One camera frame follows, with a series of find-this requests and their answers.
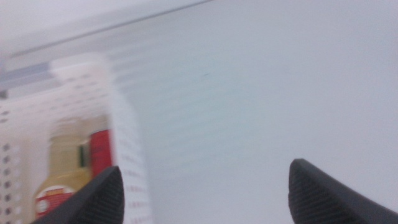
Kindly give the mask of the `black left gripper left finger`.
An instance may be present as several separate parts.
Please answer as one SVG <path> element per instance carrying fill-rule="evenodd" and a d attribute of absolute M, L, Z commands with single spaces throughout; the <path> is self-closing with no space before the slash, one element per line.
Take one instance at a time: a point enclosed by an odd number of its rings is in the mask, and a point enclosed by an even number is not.
<path fill-rule="evenodd" d="M 112 166 L 32 224 L 122 224 L 123 221 L 123 178 L 119 167 Z"/>

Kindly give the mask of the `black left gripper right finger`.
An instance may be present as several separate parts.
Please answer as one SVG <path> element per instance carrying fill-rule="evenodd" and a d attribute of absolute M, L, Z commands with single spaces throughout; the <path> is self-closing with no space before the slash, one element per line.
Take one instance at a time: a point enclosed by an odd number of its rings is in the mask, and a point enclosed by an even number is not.
<path fill-rule="evenodd" d="M 397 224 L 397 212 L 357 193 L 305 159 L 290 164 L 288 200 L 295 223 Z"/>

